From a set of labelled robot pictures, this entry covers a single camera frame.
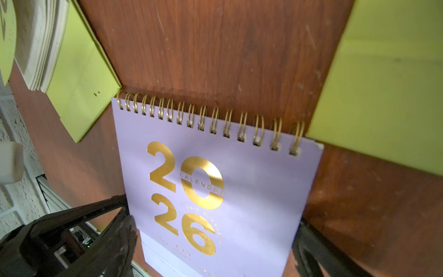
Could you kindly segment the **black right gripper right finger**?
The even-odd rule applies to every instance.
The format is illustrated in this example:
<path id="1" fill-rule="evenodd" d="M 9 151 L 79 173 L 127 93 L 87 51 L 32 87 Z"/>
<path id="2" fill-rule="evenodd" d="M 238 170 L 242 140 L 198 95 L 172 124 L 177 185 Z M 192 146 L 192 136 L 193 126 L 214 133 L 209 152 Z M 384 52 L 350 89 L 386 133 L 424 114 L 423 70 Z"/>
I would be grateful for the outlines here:
<path id="1" fill-rule="evenodd" d="M 331 277 L 371 276 L 304 218 L 297 229 L 292 252 L 298 263 L 295 268 L 302 277 L 322 277 L 323 271 Z"/>

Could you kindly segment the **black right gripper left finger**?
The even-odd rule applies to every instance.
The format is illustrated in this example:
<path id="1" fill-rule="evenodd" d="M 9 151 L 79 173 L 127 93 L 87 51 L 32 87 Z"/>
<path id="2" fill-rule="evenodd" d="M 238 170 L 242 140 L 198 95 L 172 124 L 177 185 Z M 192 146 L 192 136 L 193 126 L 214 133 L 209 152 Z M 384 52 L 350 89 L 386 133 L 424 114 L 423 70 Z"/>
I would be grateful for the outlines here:
<path id="1" fill-rule="evenodd" d="M 61 233 L 63 244 L 57 248 L 62 270 L 59 277 L 132 277 L 132 260 L 137 243 L 135 220 L 122 207 L 100 234 L 87 224 L 111 208 L 82 213 Z"/>

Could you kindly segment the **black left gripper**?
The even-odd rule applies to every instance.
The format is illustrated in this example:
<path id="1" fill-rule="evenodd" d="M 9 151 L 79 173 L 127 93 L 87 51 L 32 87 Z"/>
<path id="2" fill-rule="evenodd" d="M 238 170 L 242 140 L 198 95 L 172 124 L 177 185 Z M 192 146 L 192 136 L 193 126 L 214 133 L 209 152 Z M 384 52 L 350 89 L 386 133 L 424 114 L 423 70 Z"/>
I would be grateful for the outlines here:
<path id="1" fill-rule="evenodd" d="M 92 219 L 120 208 L 120 213 L 101 233 L 87 225 Z M 1 240 L 2 277 L 58 277 L 69 269 L 88 247 L 71 228 L 80 225 L 93 239 L 129 238 L 128 202 L 125 195 L 48 214 L 22 225 Z"/>

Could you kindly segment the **purple 2026 desk calendar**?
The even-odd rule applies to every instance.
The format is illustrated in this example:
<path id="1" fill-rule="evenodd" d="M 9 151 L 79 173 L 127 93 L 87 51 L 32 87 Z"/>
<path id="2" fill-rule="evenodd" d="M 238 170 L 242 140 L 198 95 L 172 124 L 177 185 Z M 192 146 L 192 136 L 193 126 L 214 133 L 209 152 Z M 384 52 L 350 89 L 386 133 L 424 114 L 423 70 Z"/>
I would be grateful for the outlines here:
<path id="1" fill-rule="evenodd" d="M 129 211 L 164 277 L 280 277 L 324 146 L 113 99 Z"/>

